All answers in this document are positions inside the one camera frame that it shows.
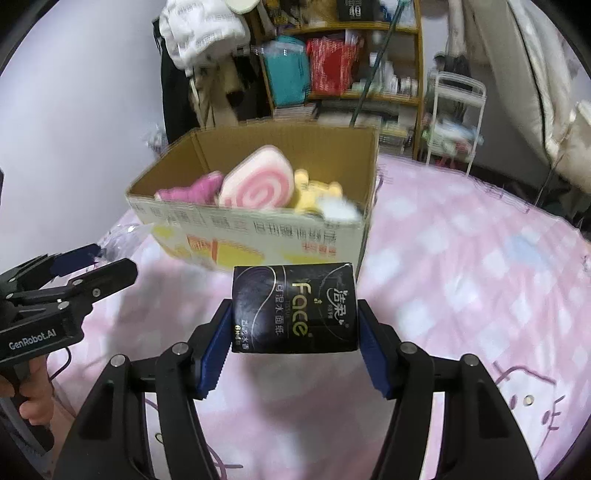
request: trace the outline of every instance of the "human hand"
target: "human hand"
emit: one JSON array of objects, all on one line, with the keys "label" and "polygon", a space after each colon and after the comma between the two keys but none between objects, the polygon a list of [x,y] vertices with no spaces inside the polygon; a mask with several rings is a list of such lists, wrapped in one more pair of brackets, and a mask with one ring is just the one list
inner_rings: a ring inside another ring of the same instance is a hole
[{"label": "human hand", "polygon": [[[53,417],[53,389],[47,375],[47,357],[30,360],[29,370],[29,377],[19,388],[19,393],[28,400],[21,405],[19,413],[31,425],[45,425]],[[4,377],[0,377],[0,396],[14,396],[14,387]]]}]

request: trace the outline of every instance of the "pink plush toy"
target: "pink plush toy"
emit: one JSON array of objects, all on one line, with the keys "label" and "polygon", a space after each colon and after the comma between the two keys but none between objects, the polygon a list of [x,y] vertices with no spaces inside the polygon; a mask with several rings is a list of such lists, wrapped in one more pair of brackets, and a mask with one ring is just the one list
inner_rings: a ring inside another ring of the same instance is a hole
[{"label": "pink plush toy", "polygon": [[156,192],[154,197],[165,202],[198,203],[200,205],[214,205],[216,193],[222,187],[223,175],[213,171],[200,177],[190,187],[175,187]]},{"label": "pink plush toy", "polygon": [[283,153],[265,145],[243,160],[224,179],[219,206],[256,210],[281,208],[294,192],[294,173]]}]

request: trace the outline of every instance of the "black tissue pack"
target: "black tissue pack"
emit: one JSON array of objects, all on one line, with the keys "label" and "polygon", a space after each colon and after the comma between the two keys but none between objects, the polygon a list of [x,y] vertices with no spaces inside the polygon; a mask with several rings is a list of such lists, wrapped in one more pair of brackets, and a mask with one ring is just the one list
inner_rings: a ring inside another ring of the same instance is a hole
[{"label": "black tissue pack", "polygon": [[235,267],[232,351],[330,353],[359,344],[350,263]]}]

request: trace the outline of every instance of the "blue gripper pad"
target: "blue gripper pad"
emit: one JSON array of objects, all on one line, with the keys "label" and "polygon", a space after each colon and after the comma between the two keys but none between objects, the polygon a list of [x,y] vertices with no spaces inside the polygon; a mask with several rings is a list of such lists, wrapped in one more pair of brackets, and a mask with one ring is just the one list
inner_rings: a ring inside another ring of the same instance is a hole
[{"label": "blue gripper pad", "polygon": [[225,312],[221,313],[218,310],[216,315],[218,314],[223,315],[222,320],[217,326],[201,359],[201,379],[197,386],[197,395],[201,398],[207,397],[207,394],[216,388],[217,381],[222,373],[223,364],[226,361],[230,345],[232,344],[231,302],[228,301],[228,308]]},{"label": "blue gripper pad", "polygon": [[359,309],[359,348],[374,388],[379,390],[385,398],[392,398],[392,387],[388,380],[388,358],[382,351],[361,309]]},{"label": "blue gripper pad", "polygon": [[50,273],[53,277],[64,277],[82,268],[90,267],[95,263],[95,257],[99,252],[100,247],[97,244],[90,244],[58,255],[51,265]]}]

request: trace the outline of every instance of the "metal screw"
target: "metal screw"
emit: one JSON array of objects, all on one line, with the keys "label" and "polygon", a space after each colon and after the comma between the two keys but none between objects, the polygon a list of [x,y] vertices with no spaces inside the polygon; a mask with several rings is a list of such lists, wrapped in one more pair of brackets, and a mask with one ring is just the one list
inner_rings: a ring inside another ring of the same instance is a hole
[{"label": "metal screw", "polygon": [[417,353],[417,346],[412,342],[403,342],[400,344],[400,350],[404,353],[412,355]]},{"label": "metal screw", "polygon": [[125,363],[125,355],[121,355],[120,353],[118,353],[113,358],[111,358],[111,365],[113,365],[113,367],[120,367],[124,363]]},{"label": "metal screw", "polygon": [[480,363],[480,360],[478,360],[478,357],[476,355],[472,355],[471,353],[464,355],[464,361],[468,365],[470,365],[471,367],[475,367]]},{"label": "metal screw", "polygon": [[184,342],[175,343],[173,345],[173,353],[175,355],[182,355],[189,351],[189,346]]}]

